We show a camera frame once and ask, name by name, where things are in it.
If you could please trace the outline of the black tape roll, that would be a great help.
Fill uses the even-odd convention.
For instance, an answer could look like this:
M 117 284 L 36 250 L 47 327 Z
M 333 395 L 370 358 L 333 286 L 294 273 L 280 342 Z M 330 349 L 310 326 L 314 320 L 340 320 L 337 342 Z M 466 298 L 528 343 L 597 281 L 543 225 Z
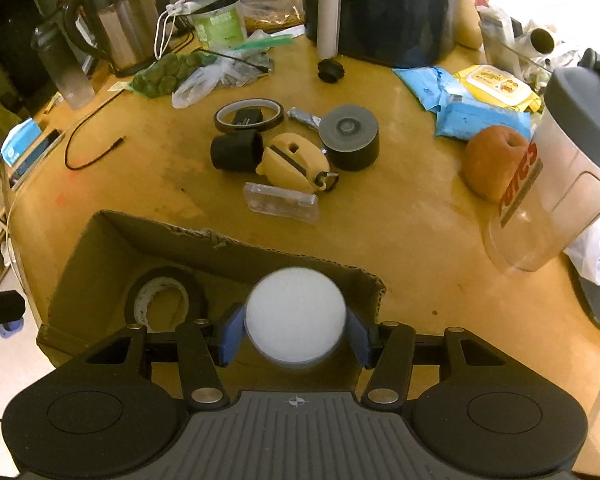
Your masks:
M 205 318 L 208 301 L 192 272 L 160 266 L 141 275 L 126 295 L 126 324 L 143 325 L 149 333 L 174 330 L 184 321 Z

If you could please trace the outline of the white foam cylinder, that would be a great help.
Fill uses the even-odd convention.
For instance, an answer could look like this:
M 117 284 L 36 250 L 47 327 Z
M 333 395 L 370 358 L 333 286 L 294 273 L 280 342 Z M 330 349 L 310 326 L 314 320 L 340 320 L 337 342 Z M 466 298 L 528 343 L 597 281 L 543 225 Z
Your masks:
M 347 321 L 339 287 L 309 268 L 285 268 L 253 287 L 245 304 L 246 333 L 262 356 L 284 367 L 309 367 L 338 346 Z

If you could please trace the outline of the clear plastic case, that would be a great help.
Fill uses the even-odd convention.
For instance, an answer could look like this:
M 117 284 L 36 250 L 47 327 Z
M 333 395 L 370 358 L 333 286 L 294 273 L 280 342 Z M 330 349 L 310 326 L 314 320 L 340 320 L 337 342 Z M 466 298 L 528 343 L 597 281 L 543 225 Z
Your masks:
M 247 182 L 244 186 L 244 196 L 249 209 L 259 214 L 312 224 L 320 220 L 320 206 L 315 194 Z

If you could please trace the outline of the black cylinder sleeve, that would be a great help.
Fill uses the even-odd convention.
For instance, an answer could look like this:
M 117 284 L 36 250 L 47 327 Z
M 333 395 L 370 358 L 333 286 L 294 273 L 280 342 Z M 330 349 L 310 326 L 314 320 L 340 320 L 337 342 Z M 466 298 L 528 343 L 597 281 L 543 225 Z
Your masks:
M 242 130 L 216 136 L 210 146 L 215 169 L 233 172 L 255 172 L 262 162 L 263 139 L 256 130 Z

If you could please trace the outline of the yellow pig-shaped figure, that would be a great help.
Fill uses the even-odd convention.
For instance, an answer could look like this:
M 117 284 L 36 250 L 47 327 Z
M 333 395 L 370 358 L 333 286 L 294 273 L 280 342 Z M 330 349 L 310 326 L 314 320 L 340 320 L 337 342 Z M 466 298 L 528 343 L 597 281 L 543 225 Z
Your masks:
M 278 188 L 306 194 L 330 192 L 339 181 L 322 150 L 298 134 L 274 136 L 256 168 L 259 176 Z

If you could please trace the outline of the grey black filament spool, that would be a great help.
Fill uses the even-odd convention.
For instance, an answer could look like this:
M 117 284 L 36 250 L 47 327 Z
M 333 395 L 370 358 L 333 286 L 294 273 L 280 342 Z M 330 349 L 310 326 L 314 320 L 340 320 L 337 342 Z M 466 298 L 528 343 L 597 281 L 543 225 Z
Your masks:
M 344 104 L 328 112 L 318 127 L 327 158 L 338 168 L 360 171 L 379 156 L 379 125 L 365 107 Z

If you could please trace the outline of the brown kapton tape roll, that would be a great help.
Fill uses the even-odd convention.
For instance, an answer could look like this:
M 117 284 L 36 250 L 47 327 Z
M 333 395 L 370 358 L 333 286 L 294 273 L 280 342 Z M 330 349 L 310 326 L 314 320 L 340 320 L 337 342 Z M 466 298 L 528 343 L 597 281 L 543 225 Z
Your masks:
M 263 132 L 279 126 L 285 110 L 277 101 L 263 98 L 243 99 L 219 108 L 213 117 L 215 128 L 222 133 L 245 130 Z

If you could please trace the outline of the small black round cap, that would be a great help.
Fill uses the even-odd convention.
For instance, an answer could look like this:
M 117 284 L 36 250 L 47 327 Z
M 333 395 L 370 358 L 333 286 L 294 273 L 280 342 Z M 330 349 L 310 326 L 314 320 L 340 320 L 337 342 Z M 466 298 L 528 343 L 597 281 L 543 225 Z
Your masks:
M 328 84 L 336 84 L 344 77 L 343 66 L 334 58 L 321 60 L 317 64 L 317 76 L 323 82 Z

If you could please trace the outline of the grey marbled bar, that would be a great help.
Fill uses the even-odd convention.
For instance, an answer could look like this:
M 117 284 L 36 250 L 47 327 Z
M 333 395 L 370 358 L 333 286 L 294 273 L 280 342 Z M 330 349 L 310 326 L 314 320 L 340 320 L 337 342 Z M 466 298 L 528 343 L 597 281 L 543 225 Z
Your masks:
M 321 118 L 305 112 L 304 110 L 300 110 L 298 107 L 291 107 L 289 110 L 287 110 L 287 116 L 289 119 L 300 122 L 300 124 L 314 131 L 320 130 Z

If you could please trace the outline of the brown cardboard box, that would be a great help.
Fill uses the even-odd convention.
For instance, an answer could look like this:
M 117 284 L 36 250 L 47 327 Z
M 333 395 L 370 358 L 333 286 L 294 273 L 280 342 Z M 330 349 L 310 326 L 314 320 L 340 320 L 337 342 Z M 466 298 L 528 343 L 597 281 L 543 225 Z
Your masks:
M 130 292 L 150 271 L 174 278 L 188 292 L 194 289 L 194 278 L 208 300 L 207 316 L 215 321 L 232 304 L 246 300 L 260 278 L 288 266 L 306 266 L 327 275 L 361 321 L 376 321 L 385 285 L 355 266 L 249 245 L 211 230 L 99 211 L 87 223 L 61 274 L 38 331 L 38 345 L 59 366 L 134 323 Z M 235 361 L 219 369 L 230 396 L 239 390 L 352 390 L 360 373 L 361 365 L 345 340 L 326 362 L 308 370 L 278 366 L 244 340 Z

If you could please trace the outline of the blue tissue box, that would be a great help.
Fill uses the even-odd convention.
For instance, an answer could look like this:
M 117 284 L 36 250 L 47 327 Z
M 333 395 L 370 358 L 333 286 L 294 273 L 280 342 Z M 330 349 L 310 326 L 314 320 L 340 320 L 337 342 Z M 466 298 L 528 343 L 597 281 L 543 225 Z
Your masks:
M 41 135 L 42 130 L 33 118 L 28 118 L 9 130 L 0 153 L 5 164 L 15 166 L 18 159 L 30 148 Z

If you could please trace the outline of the blue wipes pack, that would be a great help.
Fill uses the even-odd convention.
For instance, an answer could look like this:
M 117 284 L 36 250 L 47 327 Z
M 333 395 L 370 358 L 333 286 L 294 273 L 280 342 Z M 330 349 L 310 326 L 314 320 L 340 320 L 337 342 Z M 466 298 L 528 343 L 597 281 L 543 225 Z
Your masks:
M 492 106 L 466 96 L 450 96 L 448 102 L 442 105 L 436 119 L 436 136 L 469 141 L 480 131 L 492 126 L 513 129 L 527 141 L 531 139 L 529 114 Z

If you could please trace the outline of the clear shaker bottle grey lid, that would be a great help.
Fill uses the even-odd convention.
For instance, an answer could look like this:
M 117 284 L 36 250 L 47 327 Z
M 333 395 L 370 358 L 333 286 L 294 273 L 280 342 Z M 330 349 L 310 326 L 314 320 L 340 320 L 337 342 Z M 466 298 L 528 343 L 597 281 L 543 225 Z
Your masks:
M 554 70 L 528 148 L 484 232 L 502 271 L 534 272 L 600 218 L 600 54 Z

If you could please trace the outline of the grey smoky plastic cup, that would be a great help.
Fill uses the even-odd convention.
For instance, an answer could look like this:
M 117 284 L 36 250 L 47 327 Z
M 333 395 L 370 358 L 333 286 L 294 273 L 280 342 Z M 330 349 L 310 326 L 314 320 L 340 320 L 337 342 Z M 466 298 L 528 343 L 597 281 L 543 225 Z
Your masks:
M 91 102 L 95 96 L 91 81 L 55 22 L 47 21 L 35 27 L 31 47 L 57 90 L 73 110 L 79 110 Z

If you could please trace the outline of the light blue wrapper pack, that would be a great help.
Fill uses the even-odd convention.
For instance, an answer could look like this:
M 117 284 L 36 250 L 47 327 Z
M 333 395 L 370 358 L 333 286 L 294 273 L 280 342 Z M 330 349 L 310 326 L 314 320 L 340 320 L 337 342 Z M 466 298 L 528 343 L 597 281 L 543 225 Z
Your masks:
M 427 112 L 437 113 L 452 96 L 470 96 L 451 73 L 438 66 L 395 68 L 393 73 Z

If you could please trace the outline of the clear crumpled plastic bag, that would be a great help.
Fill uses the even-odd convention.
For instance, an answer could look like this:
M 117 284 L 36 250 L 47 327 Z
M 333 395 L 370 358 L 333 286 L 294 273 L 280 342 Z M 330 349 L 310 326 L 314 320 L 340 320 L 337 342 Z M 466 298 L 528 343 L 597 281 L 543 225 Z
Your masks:
M 171 96 L 176 110 L 184 110 L 200 102 L 214 89 L 240 88 L 268 76 L 274 70 L 274 61 L 266 53 L 251 58 L 219 58 L 210 65 L 197 68 Z

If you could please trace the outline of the yellow wipes pack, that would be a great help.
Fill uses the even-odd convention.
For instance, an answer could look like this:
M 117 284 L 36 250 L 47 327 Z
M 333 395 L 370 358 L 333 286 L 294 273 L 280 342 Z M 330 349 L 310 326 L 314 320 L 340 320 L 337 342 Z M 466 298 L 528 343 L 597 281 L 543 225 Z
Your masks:
M 478 101 L 514 112 L 539 113 L 542 99 L 522 80 L 492 65 L 473 65 L 453 74 Z

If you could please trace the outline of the steel electric kettle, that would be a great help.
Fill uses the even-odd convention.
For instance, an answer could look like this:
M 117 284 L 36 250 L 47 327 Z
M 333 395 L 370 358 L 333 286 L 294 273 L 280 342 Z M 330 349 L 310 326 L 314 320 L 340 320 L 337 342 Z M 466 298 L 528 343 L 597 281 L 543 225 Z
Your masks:
M 69 0 L 64 24 L 79 50 L 126 77 L 155 61 L 158 17 L 155 0 Z

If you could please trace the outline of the green labelled tub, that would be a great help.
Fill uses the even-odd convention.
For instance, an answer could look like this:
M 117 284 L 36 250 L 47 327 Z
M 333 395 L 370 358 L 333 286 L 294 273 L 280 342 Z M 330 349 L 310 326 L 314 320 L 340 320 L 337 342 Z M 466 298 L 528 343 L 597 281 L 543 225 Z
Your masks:
M 190 14 L 189 21 L 204 50 L 230 50 L 247 40 L 239 0 L 218 0 Z

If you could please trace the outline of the black air fryer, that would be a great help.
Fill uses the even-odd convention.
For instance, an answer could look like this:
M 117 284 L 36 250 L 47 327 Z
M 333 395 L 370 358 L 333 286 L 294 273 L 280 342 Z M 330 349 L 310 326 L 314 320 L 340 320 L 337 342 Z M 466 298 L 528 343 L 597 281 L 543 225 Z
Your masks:
M 458 0 L 341 0 L 338 54 L 389 67 L 432 65 L 455 46 Z M 303 0 L 316 44 L 317 0 Z

